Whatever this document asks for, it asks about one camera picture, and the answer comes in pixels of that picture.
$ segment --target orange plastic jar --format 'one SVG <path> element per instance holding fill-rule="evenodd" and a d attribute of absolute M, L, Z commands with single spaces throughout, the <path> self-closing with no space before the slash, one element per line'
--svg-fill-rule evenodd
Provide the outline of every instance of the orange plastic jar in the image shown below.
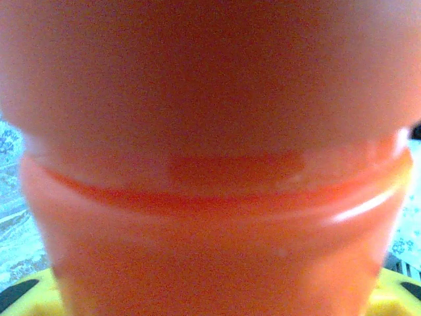
<path fill-rule="evenodd" d="M 360 315 L 409 181 L 420 7 L 3 1 L 1 106 L 73 314 Z"/>

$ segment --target yellow surface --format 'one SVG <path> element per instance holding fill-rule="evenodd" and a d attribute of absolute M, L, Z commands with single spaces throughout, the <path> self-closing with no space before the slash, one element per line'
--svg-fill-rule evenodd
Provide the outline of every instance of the yellow surface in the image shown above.
<path fill-rule="evenodd" d="M 8 307 L 1 316 L 68 316 L 51 270 L 30 275 L 19 283 L 32 278 L 38 279 L 39 283 Z M 401 282 L 421 286 L 421 283 L 411 278 L 383 269 L 365 316 L 421 316 L 421 301 L 403 288 Z"/>

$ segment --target orange lid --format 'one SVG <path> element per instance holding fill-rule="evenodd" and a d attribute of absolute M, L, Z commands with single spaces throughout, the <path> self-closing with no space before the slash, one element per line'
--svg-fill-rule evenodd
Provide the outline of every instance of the orange lid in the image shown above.
<path fill-rule="evenodd" d="M 378 140 L 421 117 L 420 9 L 6 0 L 2 108 L 38 162 L 104 186 L 153 185 L 173 156 Z"/>

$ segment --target yellow base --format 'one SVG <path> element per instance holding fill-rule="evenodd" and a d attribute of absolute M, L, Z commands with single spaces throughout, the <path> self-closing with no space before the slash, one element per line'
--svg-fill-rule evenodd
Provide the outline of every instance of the yellow base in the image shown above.
<path fill-rule="evenodd" d="M 54 276 L 50 269 L 23 278 L 16 284 L 24 286 L 26 281 L 39 282 L 27 289 L 15 302 L 8 302 L 1 316 L 66 316 Z M 16 293 L 22 289 L 10 290 Z M 0 311 L 4 309 L 7 298 L 0 298 Z M 421 283 L 399 273 L 383 269 L 369 303 L 366 316 L 421 316 Z"/>

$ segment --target patterned tablecloth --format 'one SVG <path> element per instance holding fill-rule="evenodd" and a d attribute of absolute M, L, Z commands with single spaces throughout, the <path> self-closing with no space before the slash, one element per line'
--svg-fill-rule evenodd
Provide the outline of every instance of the patterned tablecloth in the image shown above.
<path fill-rule="evenodd" d="M 421 270 L 421 142 L 410 141 L 414 186 L 390 245 L 399 259 Z M 18 279 L 48 267 L 33 217 L 20 193 L 18 159 L 22 136 L 0 113 L 0 291 Z"/>

